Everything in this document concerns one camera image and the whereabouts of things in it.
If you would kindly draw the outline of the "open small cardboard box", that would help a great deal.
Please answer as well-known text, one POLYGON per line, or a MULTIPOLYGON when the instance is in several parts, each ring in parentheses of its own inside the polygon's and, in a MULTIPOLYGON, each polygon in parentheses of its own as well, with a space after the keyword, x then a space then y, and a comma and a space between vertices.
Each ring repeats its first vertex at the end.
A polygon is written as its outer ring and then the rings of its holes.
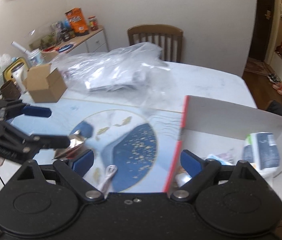
POLYGON ((23 85, 35 103, 55 103, 67 90, 61 73, 52 69, 51 63, 30 68, 23 85))

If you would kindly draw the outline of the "red lidded jar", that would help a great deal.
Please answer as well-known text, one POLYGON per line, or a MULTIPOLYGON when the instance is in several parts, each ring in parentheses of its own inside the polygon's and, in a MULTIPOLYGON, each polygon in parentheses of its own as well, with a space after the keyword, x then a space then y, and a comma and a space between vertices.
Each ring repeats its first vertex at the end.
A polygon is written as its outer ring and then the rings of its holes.
POLYGON ((98 21, 97 21, 97 18, 95 16, 90 16, 88 18, 88 24, 89 24, 89 29, 91 31, 96 31, 98 30, 98 21))

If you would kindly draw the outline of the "brown wooden chair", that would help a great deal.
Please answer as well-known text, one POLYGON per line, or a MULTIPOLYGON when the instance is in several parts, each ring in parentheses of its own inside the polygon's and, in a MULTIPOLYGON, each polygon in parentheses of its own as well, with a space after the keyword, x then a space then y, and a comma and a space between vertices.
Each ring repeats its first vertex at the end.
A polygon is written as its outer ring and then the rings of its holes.
POLYGON ((163 61, 182 61, 183 30, 167 24, 142 24, 127 30, 129 44, 150 42, 162 48, 163 61))

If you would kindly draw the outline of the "red and white cardboard box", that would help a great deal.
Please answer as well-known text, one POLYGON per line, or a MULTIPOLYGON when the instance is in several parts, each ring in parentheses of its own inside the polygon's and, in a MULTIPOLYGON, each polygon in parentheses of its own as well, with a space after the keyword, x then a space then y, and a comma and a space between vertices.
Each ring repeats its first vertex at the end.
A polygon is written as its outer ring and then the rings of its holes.
POLYGON ((230 151, 234 161, 242 155, 244 141, 251 133, 270 132, 280 154, 280 166, 267 179, 282 200, 282 116, 235 103, 198 96, 186 96, 181 130, 163 187, 169 192, 180 165, 180 153, 189 150, 205 158, 230 151))

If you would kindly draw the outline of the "orange snack bag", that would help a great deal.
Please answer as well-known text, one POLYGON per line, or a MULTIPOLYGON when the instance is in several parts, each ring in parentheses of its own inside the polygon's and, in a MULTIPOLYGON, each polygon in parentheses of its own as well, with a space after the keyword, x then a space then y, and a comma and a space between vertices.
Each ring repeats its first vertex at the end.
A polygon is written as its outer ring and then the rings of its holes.
POLYGON ((73 8, 66 12, 65 16, 76 36, 89 34, 88 25, 80 8, 73 8))

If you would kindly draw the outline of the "white side cabinet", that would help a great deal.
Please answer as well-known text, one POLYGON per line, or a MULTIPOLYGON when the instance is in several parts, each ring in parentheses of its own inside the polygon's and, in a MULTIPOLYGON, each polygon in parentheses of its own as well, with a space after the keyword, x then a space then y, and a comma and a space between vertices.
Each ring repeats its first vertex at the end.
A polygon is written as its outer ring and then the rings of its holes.
POLYGON ((104 28, 100 26, 98 30, 91 31, 88 35, 77 36, 67 42, 62 42, 50 52, 68 55, 109 52, 104 28))

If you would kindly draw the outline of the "crumpled clear plastic bag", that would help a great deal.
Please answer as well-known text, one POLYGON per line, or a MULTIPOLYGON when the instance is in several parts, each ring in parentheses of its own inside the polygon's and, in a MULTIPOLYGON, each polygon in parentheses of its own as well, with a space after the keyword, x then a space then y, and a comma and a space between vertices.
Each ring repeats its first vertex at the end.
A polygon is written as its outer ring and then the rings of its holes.
POLYGON ((131 103, 143 109, 173 108, 171 68, 150 42, 108 53, 60 54, 52 60, 68 90, 82 98, 131 103))

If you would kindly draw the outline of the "shiny brown foil packet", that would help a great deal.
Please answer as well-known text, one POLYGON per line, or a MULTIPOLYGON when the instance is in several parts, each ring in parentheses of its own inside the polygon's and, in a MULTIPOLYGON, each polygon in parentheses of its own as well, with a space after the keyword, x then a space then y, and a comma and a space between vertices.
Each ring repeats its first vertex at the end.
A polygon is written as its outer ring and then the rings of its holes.
POLYGON ((70 145, 64 149, 56 149, 54 159, 66 158, 66 156, 73 151, 76 151, 85 142, 86 137, 82 135, 82 132, 78 129, 74 133, 68 136, 70 145))

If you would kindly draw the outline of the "white electric kettle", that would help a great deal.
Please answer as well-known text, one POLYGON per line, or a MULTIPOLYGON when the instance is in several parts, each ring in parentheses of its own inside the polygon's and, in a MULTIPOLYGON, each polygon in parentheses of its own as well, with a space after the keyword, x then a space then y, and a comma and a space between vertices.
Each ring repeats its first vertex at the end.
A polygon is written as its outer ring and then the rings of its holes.
POLYGON ((27 67, 24 63, 19 63, 15 65, 12 70, 11 74, 13 79, 15 80, 16 86, 20 89, 21 94, 26 93, 26 87, 23 84, 23 81, 27 77, 27 67))

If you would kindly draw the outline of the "brown ceramic mug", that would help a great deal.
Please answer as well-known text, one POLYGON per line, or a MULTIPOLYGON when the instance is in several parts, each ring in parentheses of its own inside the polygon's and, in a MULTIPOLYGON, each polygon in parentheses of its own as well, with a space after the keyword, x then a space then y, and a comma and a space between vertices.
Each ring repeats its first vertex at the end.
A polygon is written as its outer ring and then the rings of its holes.
POLYGON ((0 87, 0 99, 18 100, 20 97, 21 92, 12 80, 6 81, 0 87))

